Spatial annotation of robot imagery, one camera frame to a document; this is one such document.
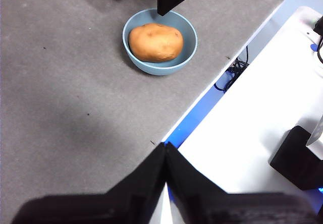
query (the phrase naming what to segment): potato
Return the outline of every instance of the potato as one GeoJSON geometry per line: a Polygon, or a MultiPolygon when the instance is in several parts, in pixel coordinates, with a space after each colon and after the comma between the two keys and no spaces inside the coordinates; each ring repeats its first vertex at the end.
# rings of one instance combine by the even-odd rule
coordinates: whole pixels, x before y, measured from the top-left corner
{"type": "Polygon", "coordinates": [[[136,58],[160,63],[176,58],[182,51],[184,39],[174,27],[149,23],[134,28],[129,34],[129,46],[136,58]]]}

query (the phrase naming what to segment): bowl rim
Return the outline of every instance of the bowl rim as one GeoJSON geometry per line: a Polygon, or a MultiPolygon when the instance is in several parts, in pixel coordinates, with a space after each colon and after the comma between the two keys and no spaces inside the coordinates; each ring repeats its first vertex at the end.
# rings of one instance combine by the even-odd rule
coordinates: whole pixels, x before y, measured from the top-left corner
{"type": "Polygon", "coordinates": [[[138,11],[136,14],[134,14],[133,16],[131,16],[128,21],[126,22],[126,24],[124,25],[123,27],[123,31],[122,31],[122,41],[123,41],[123,45],[127,51],[128,54],[130,54],[138,63],[140,64],[143,64],[149,68],[152,68],[152,69],[175,69],[175,68],[178,68],[184,64],[186,64],[188,61],[190,61],[192,59],[192,57],[194,56],[195,52],[196,52],[196,49],[197,49],[197,34],[196,34],[196,31],[195,31],[195,28],[193,27],[193,25],[189,22],[189,20],[187,20],[184,16],[182,16],[181,14],[175,12],[175,11],[169,11],[169,13],[173,13],[179,17],[181,17],[182,19],[184,19],[184,21],[186,21],[188,23],[188,25],[192,28],[193,32],[194,32],[194,37],[195,37],[195,47],[194,47],[194,50],[193,52],[191,53],[191,55],[183,62],[181,62],[180,64],[177,64],[177,65],[174,65],[174,66],[170,66],[170,67],[158,67],[158,66],[152,66],[152,65],[149,65],[147,64],[146,62],[144,61],[141,61],[139,60],[135,55],[132,54],[132,52],[130,51],[130,49],[128,48],[128,45],[126,44],[126,39],[125,39],[125,33],[126,33],[126,28],[128,26],[128,24],[130,23],[130,21],[137,15],[141,14],[141,13],[144,13],[146,11],[156,11],[157,9],[154,9],[154,8],[150,8],[150,9],[146,9],[146,10],[143,10],[143,11],[138,11]]]}

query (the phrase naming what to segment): gray table mat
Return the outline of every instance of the gray table mat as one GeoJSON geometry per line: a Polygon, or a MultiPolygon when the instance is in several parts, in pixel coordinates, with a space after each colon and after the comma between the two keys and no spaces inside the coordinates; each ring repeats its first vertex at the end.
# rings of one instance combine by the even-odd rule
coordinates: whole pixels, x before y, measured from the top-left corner
{"type": "Polygon", "coordinates": [[[111,188],[281,2],[182,3],[197,52],[157,77],[131,63],[121,37],[156,0],[1,0],[1,223],[33,197],[111,188]]]}

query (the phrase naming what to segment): wire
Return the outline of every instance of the wire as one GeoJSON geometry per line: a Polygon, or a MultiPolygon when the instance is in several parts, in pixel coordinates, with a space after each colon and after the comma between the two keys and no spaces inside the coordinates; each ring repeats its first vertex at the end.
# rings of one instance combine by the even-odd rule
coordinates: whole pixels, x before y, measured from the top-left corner
{"type": "Polygon", "coordinates": [[[233,78],[231,80],[228,81],[228,83],[226,83],[226,85],[224,86],[224,88],[219,88],[217,86],[217,84],[214,84],[214,87],[219,90],[219,91],[223,91],[223,93],[227,92],[228,89],[233,85],[234,82],[236,82],[236,80],[239,78],[239,76],[243,73],[243,71],[245,71],[245,69],[249,66],[249,49],[248,46],[246,47],[246,61],[242,61],[239,60],[238,58],[235,59],[234,63],[232,64],[231,67],[229,67],[227,69],[227,72],[233,74],[233,78]]]}
{"type": "Polygon", "coordinates": [[[320,54],[319,51],[321,50],[322,46],[323,46],[323,36],[321,37],[321,39],[320,39],[320,41],[319,41],[319,43],[317,45],[317,57],[321,61],[321,63],[323,63],[323,59],[322,59],[321,54],[320,54]]]}

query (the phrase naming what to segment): light blue bowl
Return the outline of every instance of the light blue bowl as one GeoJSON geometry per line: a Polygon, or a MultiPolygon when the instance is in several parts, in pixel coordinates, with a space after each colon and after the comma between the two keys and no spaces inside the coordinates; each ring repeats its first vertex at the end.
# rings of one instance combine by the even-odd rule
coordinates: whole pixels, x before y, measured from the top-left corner
{"type": "Polygon", "coordinates": [[[197,35],[194,27],[186,18],[173,11],[168,12],[164,16],[160,16],[157,13],[157,9],[148,9],[138,12],[137,14],[133,15],[125,24],[122,38],[123,44],[131,61],[142,71],[160,76],[172,74],[181,69],[191,60],[197,48],[197,35]],[[177,28],[182,33],[184,38],[184,47],[177,58],[163,63],[152,63],[143,62],[137,59],[131,53],[128,44],[129,33],[133,28],[147,23],[160,23],[167,26],[172,26],[177,28]]]}

